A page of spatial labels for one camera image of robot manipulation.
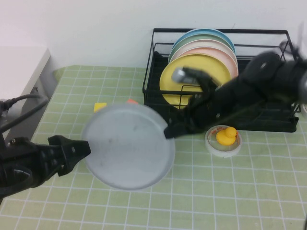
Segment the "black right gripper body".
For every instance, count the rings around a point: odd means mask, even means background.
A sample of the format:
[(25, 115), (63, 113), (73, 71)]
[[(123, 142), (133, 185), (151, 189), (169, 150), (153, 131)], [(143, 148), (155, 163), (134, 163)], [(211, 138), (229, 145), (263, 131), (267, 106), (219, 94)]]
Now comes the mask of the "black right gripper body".
[(214, 91), (207, 99), (189, 103), (191, 124), (199, 130), (224, 123), (263, 102), (263, 92), (245, 80), (235, 78)]

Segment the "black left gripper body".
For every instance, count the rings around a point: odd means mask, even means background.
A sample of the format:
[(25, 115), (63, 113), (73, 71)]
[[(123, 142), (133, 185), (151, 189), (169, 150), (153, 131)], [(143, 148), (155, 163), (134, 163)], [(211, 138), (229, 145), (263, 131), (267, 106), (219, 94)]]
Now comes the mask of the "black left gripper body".
[(65, 162), (59, 146), (17, 138), (0, 148), (1, 189), (37, 187), (56, 174)]

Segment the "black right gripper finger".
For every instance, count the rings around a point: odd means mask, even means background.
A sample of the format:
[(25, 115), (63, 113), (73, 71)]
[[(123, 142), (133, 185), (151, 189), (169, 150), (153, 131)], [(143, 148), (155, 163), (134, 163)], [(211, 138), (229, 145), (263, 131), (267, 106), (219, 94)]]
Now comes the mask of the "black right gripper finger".
[(193, 123), (186, 122), (170, 122), (164, 129), (166, 139), (178, 138), (186, 135), (194, 135), (203, 133), (204, 129), (195, 126)]

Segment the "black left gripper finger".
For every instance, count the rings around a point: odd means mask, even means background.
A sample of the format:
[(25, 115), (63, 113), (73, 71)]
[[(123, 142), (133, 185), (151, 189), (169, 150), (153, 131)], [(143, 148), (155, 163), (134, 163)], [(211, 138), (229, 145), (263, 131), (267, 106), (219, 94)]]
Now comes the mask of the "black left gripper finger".
[(48, 138), (49, 145), (59, 146), (65, 158), (81, 157), (85, 158), (91, 153), (88, 141), (72, 140), (62, 135), (55, 135)]
[(72, 172), (76, 164), (81, 161), (83, 157), (72, 156), (68, 157), (65, 162), (61, 165), (60, 170), (58, 171), (58, 176), (64, 176)]

